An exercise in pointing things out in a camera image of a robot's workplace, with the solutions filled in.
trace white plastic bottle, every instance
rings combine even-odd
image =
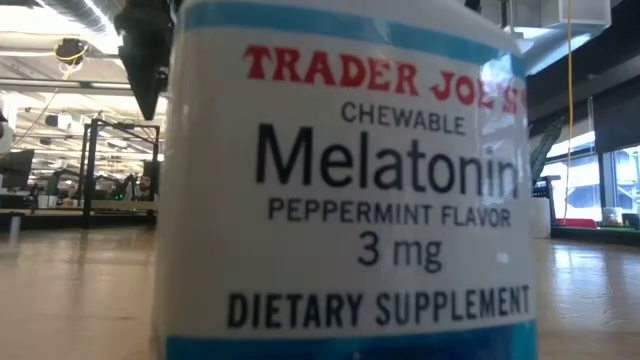
[[[507,35],[451,0],[180,16],[159,359],[536,359]]]

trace metal frame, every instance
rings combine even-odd
[[[160,126],[158,125],[135,125],[134,128],[150,128],[155,130],[155,140],[149,140],[143,136],[140,136],[136,133],[129,131],[129,129],[120,126],[118,123],[109,123],[102,119],[92,119],[90,124],[85,124],[84,126],[84,135],[82,139],[82,154],[80,156],[80,182],[78,184],[78,194],[80,194],[81,198],[84,197],[84,205],[82,209],[82,222],[83,227],[88,229],[91,227],[91,198],[93,197],[94,191],[94,171],[96,165],[96,148],[98,145],[98,133],[102,131],[105,127],[110,127],[114,130],[122,131],[132,137],[140,139],[142,141],[148,142],[153,145],[153,155],[151,162],[153,164],[158,163],[158,152],[159,152],[159,140],[160,140]],[[85,158],[87,159],[87,167],[86,167],[86,176],[85,176]],[[158,167],[155,165],[155,181],[151,183],[151,201],[154,201],[155,193],[157,191],[157,177],[158,177]]]

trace ceiling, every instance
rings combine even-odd
[[[104,14],[100,21],[105,22],[111,21],[126,0],[78,1],[87,4],[92,1]],[[166,99],[160,99],[156,118],[145,121],[126,85],[128,81],[122,63],[117,59],[119,39],[115,31],[96,33],[68,13],[61,15],[53,5],[55,1],[0,0],[0,98],[18,109],[15,139],[19,141],[14,141],[14,149],[36,150],[32,168],[34,179],[60,168],[78,170],[82,124],[93,117],[108,122],[160,126],[162,152]],[[90,45],[81,66],[74,67],[72,72],[54,56],[54,48],[64,38],[79,38]],[[107,85],[116,90],[56,88],[61,85],[49,83],[65,76],[72,84],[109,83]],[[31,79],[42,82],[24,83]],[[63,114],[64,118],[70,115],[74,126],[61,129],[45,124],[47,115],[58,114]],[[134,133],[145,138],[152,135],[148,129],[141,128]],[[51,140],[51,144],[43,145],[43,138],[47,144]],[[97,146],[96,175],[124,178],[132,173],[141,174],[143,160],[151,159],[152,149],[152,144],[129,134],[103,129]]]

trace computer monitor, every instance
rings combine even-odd
[[[2,174],[2,188],[27,187],[31,174],[33,150],[0,155],[0,174]]]

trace person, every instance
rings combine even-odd
[[[124,196],[124,201],[151,201],[151,177],[148,175],[142,175],[138,188],[133,193],[130,186],[127,186],[127,192]],[[158,194],[154,195],[154,200],[158,200]]]

